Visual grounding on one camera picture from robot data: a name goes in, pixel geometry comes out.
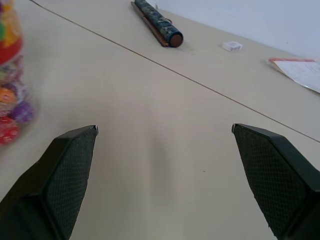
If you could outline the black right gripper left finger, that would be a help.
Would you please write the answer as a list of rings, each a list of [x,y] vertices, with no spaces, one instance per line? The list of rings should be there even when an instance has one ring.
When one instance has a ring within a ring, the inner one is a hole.
[[[87,190],[98,127],[56,137],[0,202],[2,240],[70,239]]]

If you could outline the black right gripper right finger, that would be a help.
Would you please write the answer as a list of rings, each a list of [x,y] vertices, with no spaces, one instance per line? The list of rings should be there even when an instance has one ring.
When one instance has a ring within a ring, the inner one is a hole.
[[[253,196],[278,240],[320,238],[320,172],[284,136],[232,126]]]

